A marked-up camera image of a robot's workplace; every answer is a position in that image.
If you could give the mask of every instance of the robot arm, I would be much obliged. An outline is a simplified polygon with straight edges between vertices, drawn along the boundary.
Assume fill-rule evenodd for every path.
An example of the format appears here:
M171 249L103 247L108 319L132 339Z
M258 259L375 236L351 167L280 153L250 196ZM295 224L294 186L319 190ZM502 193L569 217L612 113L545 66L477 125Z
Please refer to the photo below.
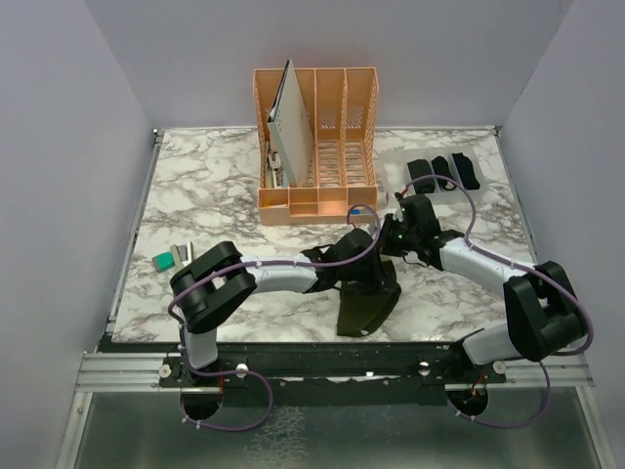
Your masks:
M357 284L356 294L383 290L392 298L387 307L394 306L400 289L382 267L380 254L403 257L416 252L428 266L466 277L504 299L506 324L481 330L459 342L468 365L517 357L538 362L586 333L579 311L555 288L472 250L463 234L442 231L432 204L424 195L401 197L399 206L398 216L385 217L377 249L358 262L342 267L337 267L336 262L351 259L371 244L372 238L367 232L354 229L336 244L305 250L288 259L289 265L280 266L263 264L276 258L241 254L232 242L224 241L177 272L170 281L175 295L224 268L246 262L258 264L234 268L221 279L215 278L180 300L191 364L201 368L217 358L217 327L252 294L280 290L312 293L332 288L340 281L342 289L344 285L347 288ZM334 263L334 267L298 265L309 261L317 266ZM515 265L533 267L573 294L558 264L531 266L515 262Z
M464 235L442 231L430 200L417 194L399 197L397 215L385 218L381 253L419 259L440 271L466 277L505 301L506 324L479 331L462 341L473 364L518 357L539 362L586 333L580 312L555 288L527 272L506 266L473 250ZM563 268L547 262L536 269L573 294Z

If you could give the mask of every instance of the screw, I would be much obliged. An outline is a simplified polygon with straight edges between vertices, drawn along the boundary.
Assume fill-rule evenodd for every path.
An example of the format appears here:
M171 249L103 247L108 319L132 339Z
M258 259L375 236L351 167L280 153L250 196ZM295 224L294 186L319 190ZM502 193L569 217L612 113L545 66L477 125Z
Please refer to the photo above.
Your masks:
M497 374L504 374L506 372L506 364L498 360L492 364L492 369Z
M430 374L430 364L428 362L419 363L419 374L424 377Z

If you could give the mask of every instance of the white binder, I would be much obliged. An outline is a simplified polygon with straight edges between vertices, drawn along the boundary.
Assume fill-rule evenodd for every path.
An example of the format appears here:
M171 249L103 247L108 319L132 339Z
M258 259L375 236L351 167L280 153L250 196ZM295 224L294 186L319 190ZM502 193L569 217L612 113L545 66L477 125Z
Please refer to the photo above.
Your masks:
M313 161L314 137L291 61L286 63L282 73L267 126L273 149L280 155L289 182L303 187Z

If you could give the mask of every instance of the cable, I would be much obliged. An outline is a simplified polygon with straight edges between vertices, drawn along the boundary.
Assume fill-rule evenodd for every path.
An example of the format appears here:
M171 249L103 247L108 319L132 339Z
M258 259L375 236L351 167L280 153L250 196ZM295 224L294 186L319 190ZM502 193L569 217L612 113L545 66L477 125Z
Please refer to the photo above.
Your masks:
M547 407L549 407L549 404L551 403L551 398L553 396L552 389L551 389L551 379L549 378L549 373L547 373L547 368L542 362L538 362L538 365L540 366L540 369L543 370L543 374L545 375L545 383L547 385L547 396L545 397L545 401L543 401L543 404L540 406L540 409L538 410L538 412L536 412L536 414L533 417L528 418L524 422L520 422L520 423L491 422L490 420L483 420L481 418L467 415L466 413L461 412L450 400L447 400L447 403L449 404L449 406L451 406L451 408L456 410L456 416L462 417L465 420L469 420L474 423L478 423L479 425L483 425L484 427L498 428L502 430L514 430L514 429L523 428L528 425L531 425L532 423L535 423L538 420L540 420L545 415L545 412L547 411Z
M471 248L474 251L478 252L482 256L487 257L488 259L492 259L495 262L499 262L499 263L504 264L506 266L510 266L513 269L519 269L520 271L526 272L528 274L531 274L533 276L536 276L536 277L540 278L544 282L546 282L549 285L551 285L552 287L554 287L568 301L570 301L575 306L575 308L577 308L579 310L579 312L581 313L582 317L584 318L584 321L586 322L586 331L587 331L586 332L586 341L584 342L584 344L582 344L577 349L569 350L569 351L565 351L565 352L556 352L556 353L554 353L554 355L561 356L561 357L570 357L570 356L582 354L586 350L588 350L588 348L593 343L593 340L595 340L595 328L593 326L593 322L592 322L592 320L590 318L590 315L588 314L588 311L586 311L586 308L579 302L579 300L577 298L575 298L570 292L568 292L568 290L566 290L564 287L562 287L559 283L557 283L553 279L545 276L543 273L538 272L535 269L532 269L531 267L527 267L527 266L524 266L524 265L519 265L519 264L515 263L512 259L508 259L506 257L503 257L503 256L500 256L498 254L495 254L494 252L490 252L490 251L488 251L488 250L486 250L486 249L476 245L475 243L473 243L471 241L471 231L472 231L474 225L476 224L476 220L477 220L477 217L478 217L478 209L476 208L476 202L473 200L473 198L471 197L471 195L469 194L469 192L465 188L463 188L461 185L459 185L456 181L454 181L451 178L447 178L445 176L439 176L439 175L431 174L431 175L427 175L427 176L421 176L419 178L414 179L413 181L410 181L408 184L406 184L404 186L404 190L401 192L401 194L402 195L406 195L408 190L409 190L409 188L413 184L418 183L418 182L420 182L420 181L422 181L424 179L431 179L431 178L441 179L443 181L446 181L448 183L453 184L469 200L469 204L471 205L471 222L469 223L469 227L465 231L465 236L464 236L465 243L469 246L469 248ZM526 427L527 425L531 425L532 423L538 421L539 419L541 419L545 415L545 412L547 411L547 407L549 406L549 403L551 402L551 398L552 398L551 379L549 378L549 373L547 372L547 368L545 367L545 365L542 362L538 362L538 364L540 365L541 369L543 370L543 373L545 374L545 382L547 383L547 397L545 398L545 402L541 406L540 410L538 410L538 412L536 412L536 414L533 417L529 418L528 420L525 420L522 423L504 424L504 423L490 422L488 420L482 420L482 419L479 419L479 418L475 418L474 416L469 416L469 415L467 415L465 413L462 413L460 410L458 410L455 407L455 405L453 405L453 403L450 400L447 400L447 402L453 408L456 409L457 415L460 415L461 417L463 417L463 418L465 418L467 420L471 420L472 422L476 422L476 423L478 423L480 425L483 425L483 426L486 426L486 427L499 428L499 429L516 429L516 428Z
M187 367L187 369L193 373L196 374L198 376L203 376L206 378L217 378L217 377L222 377L222 376L230 376L233 374L247 374L250 376L254 376L257 379L260 379L261 382L265 385L265 387L267 388L267 394L268 394L268 403L267 403L267 409L265 410L265 413L263 413L263 415L256 420L255 422L249 423L247 425L241 425L238 427L228 427L228 426L224 426L224 425L216 425L213 423L208 423L202 420L193 420L191 419L188 415L187 415L187 411L185 410L185 406L181 403L181 412L183 413L183 422L191 422L194 423L195 426L199 429L200 427L204 427L204 428L209 428L212 430L220 430L223 432L245 432L247 430L251 430L253 428L256 428L260 425L262 425L263 423L265 423L265 421L269 418L270 414L271 414L271 410L273 408L273 391L271 390L271 384L270 382L267 380L267 378L265 376L263 376L262 374L256 372L256 371L252 371L252 370L230 370L230 371L215 371L215 372L205 372L205 371L200 371L198 369L196 369L195 367L193 367L190 363L190 361L188 360L188 355L187 355L187 341L185 340L185 319L178 316L175 312L174 312L174 307L176 307L187 295L189 295L193 290L195 290L196 288L199 288L202 285L205 285L207 283L209 283L210 281L212 281L214 278L216 277L222 277L225 274L228 274L232 271L236 271L242 268L246 268L246 267L261 267L261 266L293 266L293 267L310 267L310 268L322 268L322 269L327 269L327 268L332 268L332 267L343 267L343 266L347 266L348 264L351 264L353 262L357 262L360 259L362 259L363 257L365 257L366 255L369 254L369 252L371 252L376 244L378 243L378 240L380 239L380 232L382 231L382 224L380 222L380 217L378 216L378 214L376 213L375 209L370 206L367 205L366 203L358 203L356 205L352 205L352 207L350 207L350 209L348 210L348 215L347 215L347 223L350 223L350 214L352 213L352 211L357 208L357 207L362 207L364 209L366 209L367 211L371 212L371 214L373 215L373 217L375 218L375 226L376 226L376 231L375 231L375 235L373 236L373 240L371 241L371 244L369 244L362 252L360 252L359 254L356 254L354 257L351 257L350 259L346 259L344 261L339 261L339 262L327 262L327 263L320 263L320 262L300 262L300 261L293 261L293 260L274 260L274 261L255 261L255 262L240 262L238 264L234 264L232 266L228 266L225 267L219 271L216 271L214 273L212 273L211 275L209 275L208 277L203 278L202 280L194 283L192 286L190 286L189 288L183 290L182 292L180 292L178 295L176 295L176 297L172 300L172 302L167 306L167 313L169 314L169 316L171 316L172 318L174 318L178 324L179 324L179 328L180 328L180 343L181 343L181 358L183 359L183 361L185 362L185 366Z
M524 271L528 274L534 275L538 278L540 278L541 280L543 280L544 282L548 283L549 285L551 285L552 287L554 287L559 293L561 293L566 299L568 299L571 303L573 303L573 305L579 310L579 312L581 313L582 317L584 318L584 321L586 322L586 328L587 328L587 334L586 334L586 341L584 342L584 344L582 346L580 346L579 348L572 350L572 351L566 351L566 352L559 352L556 353L555 355L560 355L560 356L572 356L572 355L578 355L581 354L583 352L585 352L586 350L588 350L588 348L591 346L594 337L595 337L595 329L593 327L593 323L590 319L590 316L588 314L588 312L586 311L586 309L584 308L584 306L577 300L577 298L575 298L571 293L569 293L566 289L564 289L561 285L559 285L557 282L555 282L554 280L552 280L551 278L545 276L544 274L523 266L523 265L518 265L516 264L514 261L512 261L511 259L507 259L503 256L499 256L498 254L492 253L490 251L487 251L486 249L481 248L480 246L477 246L476 244L474 244L471 239L470 239L470 235L471 235L471 231L476 223L476 219L477 219L477 208L476 208L476 203L474 202L473 198L471 197L471 195L467 192L467 190L465 188L463 188L462 186L460 186L458 183L456 183L456 181L454 181L451 178L447 178L445 176L440 176L440 175L427 175L427 176L422 176L419 178L416 178L412 181L410 181L409 183L407 183L405 185L405 189L402 192L402 195L405 195L408 191L408 189L415 183L421 182L425 179L440 179L443 181L446 181L448 183L453 184L456 188L458 188L464 195L465 197L467 197L467 199L469 200L469 203L471 205L471 211L472 211L472 215L471 215L471 222L469 223L469 227L467 228L467 230L465 231L465 243L473 250L477 251L478 253L480 253L481 255L492 259L496 262L502 263L504 265L509 265L511 266L513 269L519 269L521 271ZM216 277L222 277L230 272L233 272L235 270L238 269L242 269L242 268L246 268L246 267L261 267L261 266L294 266L294 267L310 267L310 268L333 268L333 267L343 267L346 266L348 264L351 264L353 262L357 262L358 260L362 259L363 257L365 257L369 252L371 252L371 250L373 250L380 238L380 232L382 230L382 226L380 223L380 217L378 216L378 214L376 213L376 211L373 209L373 207L371 207L370 205L367 204L356 204L353 205L352 207L350 207L350 209L348 210L348 215L347 215L347 223L350 223L350 214L352 213L352 211L357 208L357 207L362 207L365 208L366 210L368 210L369 212L371 212L373 214L373 216L375 217L375 224L376 224L376 233L373 237L373 241L371 242L371 244L369 246L367 246L362 252L360 252L359 254L355 255L354 257L347 259L345 261L339 261L339 262L332 262L332 263L313 263L313 262L299 262L299 261L288 261L288 260L273 260L273 261L257 261L257 262L241 262L232 266L228 266L226 268L223 268L217 272L214 272L213 274L209 275L208 277L203 278L202 280L198 281L197 283L193 284L192 286L190 286L189 288L185 289L184 291L182 291L181 293L179 293L173 300L172 302L168 305L167 307L167 313L174 318L180 325L181 328L181 357L183 358L183 360L185 361L185 365L187 366L188 370L194 374L197 374L198 376L204 376L204 377L223 377L223 376L228 376L228 375L233 375L233 374L248 374L251 376L254 376L258 379L260 379L263 384L265 385L265 387L267 388L268 391L268 407L265 411L265 413L263 414L263 416L261 416L261 418L259 418L257 421L247 424L247 425L242 425L239 427L227 427L227 426L222 426L222 425L215 425L215 424L211 424L208 422L204 422L201 420L193 420L190 419L184 409L184 406L181 405L181 411L183 412L185 419L184 421L190 421L191 423L194 423L197 428L199 427L205 427L205 428L210 428L210 429L214 429L214 430L221 430L221 431L226 431L226 432L244 432L253 428L258 427L259 425L262 425L270 416L271 414L271 409L273 407L273 391L271 390L271 385L269 383L269 381L267 380L267 378L265 378L265 376L263 376L262 374L256 372L256 371L252 371L252 370L231 370L231 371L217 371L217 372L211 372L211 373L207 373L207 372L203 372L203 371L199 371L198 369L194 368L190 362L188 361L188 357L186 354L186 349L187 349L187 344L185 341L185 335L184 335L184 327L185 327L185 320L184 318L181 318L180 316L178 316L176 313L174 313L174 307L177 306L187 295L189 295L192 291L194 291L195 289L199 288L200 286L203 286L207 283L209 283L210 281L212 281L214 278ZM545 365L541 362L538 363L541 367L541 369L543 370L543 373L545 374L545 380L547 383L547 397L545 399L544 404L542 405L541 409L536 413L536 415L534 415L533 417L531 417L530 419L520 423L520 424L500 424L500 423L496 423L496 422L489 422L486 420L481 420L478 418L474 418L471 417L469 415L466 415L462 412L458 411L458 414L460 416L462 416L463 418L466 418L468 420L477 422L481 425L487 426L487 427L491 427L491 428L503 428L503 429L512 429L512 428L521 428L527 425L530 425L532 423L534 423L535 421L537 421L538 419L540 419L550 401L552 398L552 392L551 392L551 380L549 378L549 374L547 373L547 368L545 367Z
M200 371L198 369L195 369L193 366L191 366L191 363L188 361L188 356L185 353L187 349L187 342L185 340L184 326L180 328L180 343L181 343L180 356L185 362L185 366L187 367L187 369L192 371L193 374L196 374L198 376L202 376L205 378L218 378L218 377L223 377L223 376L232 376L234 374L238 374L238 375L247 374L248 376L254 376L257 379L260 379L263 385L265 385L265 388L267 389L267 395L268 395L267 408L265 409L265 412L263 413L263 415L255 422L248 423L246 425L241 425L238 427L228 427L224 425L217 425L214 423L205 422L202 420L193 420L187 415L187 411L185 410L185 405L181 401L181 412L183 413L183 416L185 417L183 418L183 422L189 421L195 424L197 428L204 427L204 428L210 428L211 430L219 430L222 432L231 432L231 433L246 432L248 430L252 430L253 428L259 427L263 425L263 423L265 423L265 421L269 418L271 411L273 409L273 390L271 389L270 382L265 376L263 376L261 373L258 373L256 371L252 371L251 369L246 369L246 370L233 369L229 371L215 371L215 372L210 372L210 373L205 372L205 371Z
M593 321L590 318L590 315L588 314L588 311L586 310L586 308L584 307L584 305L582 305L579 300L577 298L575 298L575 296L573 296L568 290L566 290L564 287L562 287L559 283L557 283L556 281L554 281L553 279L547 277L546 275L544 275L542 272L538 272L535 269L532 269L531 267L527 267L521 264L517 264L515 263L512 259L508 259L504 256L500 256L499 254L495 254L494 252L490 252L486 249L484 249L483 247L478 246L477 244L473 243L471 241L471 231L473 230L474 225L476 224L476 219L478 216L478 210L476 208L476 203L473 200L473 198L471 197L471 195L469 194L469 192L463 188L461 185L459 185L456 181L454 181L451 178L447 178L445 176L439 176L437 174L429 174L427 176L421 176L420 178L416 178L412 181L410 181L408 184L406 184L404 187L405 189L401 192L402 195L406 195L408 192L408 189L415 183L421 182L424 179L441 179L443 181L446 181L448 183L453 184L456 188L458 188L464 195L465 197L467 197L467 199L469 200L469 204L471 205L471 222L469 223L469 227L467 228L467 230L465 231L465 243L474 251L478 252L479 254L481 254L482 256L487 257L488 259L492 259L495 262L499 262L500 264L504 264L506 266L510 266L513 269L519 269L520 271L526 272L527 274L531 274L535 277L540 278L541 280L543 280L545 283L548 283L550 286L554 287L560 294L562 294L568 301L570 301L575 308L577 308L577 310L579 310L582 318L584 318L584 322L586 323L586 341L577 349L573 349L573 350L568 350L565 352L555 352L554 355L556 356L560 356L560 357L571 357L574 355L579 355L582 354L584 352L586 352L588 350L588 348L592 345L593 340L595 340L595 327L593 325Z
M352 214L352 210L354 210L357 207L362 207L362 208L368 210L369 212L371 212L371 214L375 218L376 231L375 231L375 235L373 236L373 241L371 241L371 244L369 244L362 252L360 252L359 254L356 254L354 257L351 257L350 259L346 259L344 261L326 262L326 263L322 263L322 262L301 262L301 261L293 261L293 260L286 260L286 259L284 259L284 260L274 260L274 261L239 262L238 264L234 264L232 266L228 266L228 267L225 267L225 268L223 268L223 269L221 269L219 271L216 271L216 272L212 273L211 275L209 275L208 277L205 277L202 280L194 283L189 288L181 291L178 295L176 295L176 297L172 300L172 302L167 306L167 313L169 314L169 316L171 316L172 318L177 320L178 323L184 324L185 320L183 318L181 318L180 316L178 316L176 313L174 313L174 307L175 306L180 304L180 302L187 295L189 295L192 291L194 291L195 289L199 288L200 286L203 286L203 285L213 281L216 277L223 277L225 274L229 274L230 272L237 271L239 269L243 269L243 268L246 268L246 267L293 266L293 267L310 267L310 268L315 268L315 269L328 269L328 268L332 268L332 267L347 266L348 264L351 264L353 262L359 261L360 259L365 257L367 254L369 254L369 252L371 252L375 248L376 244L378 243L378 240L380 239L380 232L382 231L382 224L380 223L380 217L376 213L375 209L371 205L368 205L366 203L357 203L356 205L352 205L349 208L348 215L347 215L347 222L348 222L348 224L350 223L350 215Z

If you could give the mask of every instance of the metal bracket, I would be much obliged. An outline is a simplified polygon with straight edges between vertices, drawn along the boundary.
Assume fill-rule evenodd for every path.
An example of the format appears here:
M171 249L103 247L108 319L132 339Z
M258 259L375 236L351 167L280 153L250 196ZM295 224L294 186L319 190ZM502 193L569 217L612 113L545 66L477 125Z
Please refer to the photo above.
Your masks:
M91 405L91 393L76 393L74 401L71 404L69 418L65 433L62 436L61 452L57 459L57 469L67 469L74 467L76 457L80 450L80 442L82 441L83 431L87 423L87 415L89 414L89 406Z

